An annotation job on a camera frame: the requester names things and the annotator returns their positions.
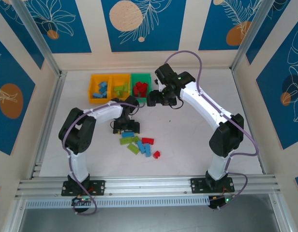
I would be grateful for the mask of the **green plastic bin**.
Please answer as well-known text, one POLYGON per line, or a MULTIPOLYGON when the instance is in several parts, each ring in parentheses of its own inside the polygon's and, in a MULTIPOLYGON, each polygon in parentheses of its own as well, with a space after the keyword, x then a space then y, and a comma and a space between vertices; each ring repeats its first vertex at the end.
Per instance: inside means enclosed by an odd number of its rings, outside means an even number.
POLYGON ((137 82, 143 83, 148 83, 148 91, 146 93, 146 97, 142 98, 144 100, 147 99, 148 94, 151 92, 151 75, 150 73, 132 73, 131 74, 131 95, 134 96, 133 94, 133 87, 136 86, 137 82))

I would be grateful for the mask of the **yellow plastic bin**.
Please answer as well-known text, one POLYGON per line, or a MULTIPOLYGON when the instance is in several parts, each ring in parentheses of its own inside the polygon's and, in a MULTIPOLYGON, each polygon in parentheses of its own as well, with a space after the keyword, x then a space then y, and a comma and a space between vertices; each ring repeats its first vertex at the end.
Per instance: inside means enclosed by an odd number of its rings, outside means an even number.
POLYGON ((92 74, 89 82, 89 88, 88 88, 88 99, 89 103, 91 104, 102 104, 102 103, 107 103, 111 99, 111 90, 110 90, 110 85, 111 85, 111 75, 110 74, 92 74), (107 82, 107 98, 100 98, 100 99, 94 99, 92 97, 93 93, 100 93, 99 89, 100 87, 98 84, 100 82, 107 82))
POLYGON ((121 97, 119 99, 125 100, 127 97, 130 96, 131 93, 131 75, 129 73, 114 73, 111 74, 111 85, 110 85, 110 90, 111 90, 111 98, 117 98, 115 97, 115 92, 114 87, 115 86, 123 86, 124 83, 129 83, 129 91, 128 92, 121 92, 121 97))

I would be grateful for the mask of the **small controller board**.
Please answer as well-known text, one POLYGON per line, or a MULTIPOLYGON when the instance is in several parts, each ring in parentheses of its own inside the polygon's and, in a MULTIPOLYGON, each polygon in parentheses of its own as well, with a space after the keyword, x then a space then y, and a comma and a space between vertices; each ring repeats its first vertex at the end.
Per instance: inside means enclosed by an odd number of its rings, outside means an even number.
POLYGON ((225 196, 209 196, 209 208, 219 209, 226 205, 230 199, 225 196))
POLYGON ((72 198, 71 206, 91 206, 89 197, 74 197, 72 198))

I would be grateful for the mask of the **grey metal panel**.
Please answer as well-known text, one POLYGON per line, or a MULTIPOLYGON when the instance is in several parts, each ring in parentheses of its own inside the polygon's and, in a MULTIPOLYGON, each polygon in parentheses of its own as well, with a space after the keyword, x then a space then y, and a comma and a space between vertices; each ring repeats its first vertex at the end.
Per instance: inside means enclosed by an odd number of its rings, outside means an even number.
POLYGON ((102 208, 92 216, 70 209, 28 209, 19 232, 280 232, 272 213, 203 206, 102 208))

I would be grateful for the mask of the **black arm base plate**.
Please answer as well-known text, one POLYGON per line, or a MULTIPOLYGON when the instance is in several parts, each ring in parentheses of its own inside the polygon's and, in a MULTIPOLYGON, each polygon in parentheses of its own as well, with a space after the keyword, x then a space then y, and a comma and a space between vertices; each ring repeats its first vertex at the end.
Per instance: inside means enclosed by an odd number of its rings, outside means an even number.
POLYGON ((230 177, 218 181, 212 181, 208 178, 191 178, 192 193, 222 193, 223 191, 235 192, 233 179, 230 177))
MULTIPOLYGON (((87 192, 93 196, 104 195, 104 180, 85 180, 81 184, 87 190, 87 192)), ((63 182, 61 196, 78 195, 86 195, 86 192, 73 179, 63 182)))

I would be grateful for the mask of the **aluminium frame rail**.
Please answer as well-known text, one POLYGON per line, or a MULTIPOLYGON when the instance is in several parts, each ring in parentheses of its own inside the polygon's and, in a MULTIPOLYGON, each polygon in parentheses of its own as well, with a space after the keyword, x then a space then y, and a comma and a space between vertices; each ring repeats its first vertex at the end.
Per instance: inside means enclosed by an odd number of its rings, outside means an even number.
MULTIPOLYGON (((196 190, 191 176, 160 177, 92 177, 104 180, 104 197, 161 197, 190 196, 196 190)), ((16 190, 16 199, 61 198, 66 177, 35 177, 21 180, 16 190)), ((242 194, 280 193, 273 174, 249 174, 242 194)))

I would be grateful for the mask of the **aluminium side rail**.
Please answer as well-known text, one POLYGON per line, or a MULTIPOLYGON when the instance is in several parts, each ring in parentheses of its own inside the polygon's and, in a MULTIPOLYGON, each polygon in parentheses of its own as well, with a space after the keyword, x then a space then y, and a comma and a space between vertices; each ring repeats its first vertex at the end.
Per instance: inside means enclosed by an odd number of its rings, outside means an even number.
POLYGON ((43 162, 43 159, 45 156, 45 151, 47 148, 47 144, 48 144, 51 129, 52 129, 52 125, 53 125, 53 122, 55 119, 55 114, 56 114, 58 104, 60 101, 60 97, 61 97, 61 93, 62 93, 62 90, 64 87, 66 75, 67 75, 67 71, 62 71, 56 81, 56 85, 55 85, 53 95, 52 95, 52 98, 51 98, 51 101, 49 104, 49 108, 47 110, 44 127, 43 127, 43 130, 41 133, 40 140, 38 142, 37 151, 35 153, 32 170, 28 174, 28 179, 33 178, 34 170, 35 170, 35 167, 37 166, 37 164, 39 164, 40 162, 41 163, 43 162))

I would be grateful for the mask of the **aluminium upright post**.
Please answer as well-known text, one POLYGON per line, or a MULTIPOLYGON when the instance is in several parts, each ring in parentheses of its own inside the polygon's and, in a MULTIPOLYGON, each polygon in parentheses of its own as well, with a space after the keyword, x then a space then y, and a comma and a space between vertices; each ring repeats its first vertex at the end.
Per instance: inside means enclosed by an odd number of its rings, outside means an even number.
POLYGON ((22 0, 11 0, 11 3, 17 15, 24 24, 26 30, 30 34, 31 38, 34 40, 43 57, 48 62, 50 68, 52 69, 56 77, 60 78, 61 69, 55 61, 48 44, 46 43, 24 2, 22 0))
POLYGON ((247 37, 243 39, 231 63, 231 71, 235 71, 243 58, 247 59, 249 65, 252 64, 290 1, 259 0, 260 7, 252 20, 252 27, 248 29, 247 37))

